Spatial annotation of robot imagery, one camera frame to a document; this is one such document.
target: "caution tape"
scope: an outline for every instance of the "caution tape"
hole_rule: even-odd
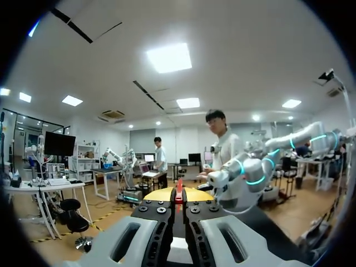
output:
[[[104,216],[101,216],[100,218],[96,219],[93,221],[93,224],[91,225],[93,228],[99,230],[100,232],[104,232],[103,229],[101,229],[99,226],[95,225],[95,222],[97,223],[98,221],[101,221],[102,219],[105,219],[107,217],[109,217],[110,215],[114,214],[115,212],[121,210],[122,208],[125,208],[126,206],[121,206],[120,208],[118,209],[115,209],[114,211],[104,215]],[[61,237],[62,236],[66,236],[66,235],[71,235],[73,234],[73,232],[67,232],[67,233],[64,233],[64,234],[61,234]],[[49,240],[53,240],[52,238],[41,238],[41,239],[36,239],[36,240],[31,240],[30,243],[41,243],[41,242],[45,242],[45,241],[49,241]]]

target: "yellow disc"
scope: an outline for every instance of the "yellow disc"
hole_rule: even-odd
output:
[[[145,200],[152,201],[170,201],[173,187],[155,190],[145,196]],[[193,188],[185,187],[185,192],[188,201],[206,201],[214,200],[214,198],[206,192],[199,191]]]

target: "man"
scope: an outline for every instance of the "man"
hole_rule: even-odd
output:
[[[205,121],[219,140],[213,144],[216,151],[212,153],[212,168],[204,169],[200,175],[208,175],[212,171],[219,170],[223,164],[242,151],[239,137],[227,127],[225,114],[221,110],[209,110]]]
[[[156,162],[154,164],[154,169],[158,170],[161,175],[158,178],[158,182],[160,184],[161,189],[168,187],[167,182],[167,158],[166,158],[166,150],[162,146],[162,139],[160,137],[155,137],[154,139],[156,149]]]

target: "white shirt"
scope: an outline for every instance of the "white shirt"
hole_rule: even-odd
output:
[[[228,128],[226,133],[219,137],[214,146],[221,147],[218,153],[212,153],[212,168],[219,170],[223,164],[227,163],[234,156],[242,151],[243,145],[240,138]]]
[[[168,164],[167,164],[165,148],[163,146],[161,146],[161,147],[157,148],[155,152],[156,152],[156,165],[163,162],[162,165],[159,167],[158,171],[159,172],[167,171]]]

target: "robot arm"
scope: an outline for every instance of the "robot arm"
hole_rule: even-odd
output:
[[[325,132],[321,122],[315,122],[306,128],[290,135],[270,139],[265,147],[267,155],[260,159],[252,159],[247,153],[240,153],[225,163],[219,171],[208,174],[207,180],[216,191],[217,199],[238,199],[240,190],[229,190],[234,183],[244,176],[248,189],[259,193],[269,184],[276,164],[281,159],[281,149],[296,148],[310,141],[313,157],[327,154],[339,146],[340,131]]]

